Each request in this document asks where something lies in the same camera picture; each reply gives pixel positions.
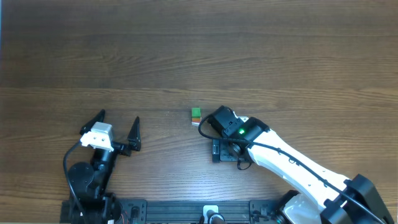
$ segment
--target brown tabletop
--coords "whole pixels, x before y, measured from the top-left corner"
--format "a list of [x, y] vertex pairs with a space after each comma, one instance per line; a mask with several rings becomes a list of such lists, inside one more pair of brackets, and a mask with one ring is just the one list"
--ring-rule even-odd
[[[58, 222], [62, 169], [100, 109], [124, 141], [109, 191], [147, 200], [277, 199], [262, 167], [213, 164], [190, 109], [255, 116], [397, 214], [398, 1], [3, 0], [0, 222]], [[69, 164], [88, 161], [79, 148]]]

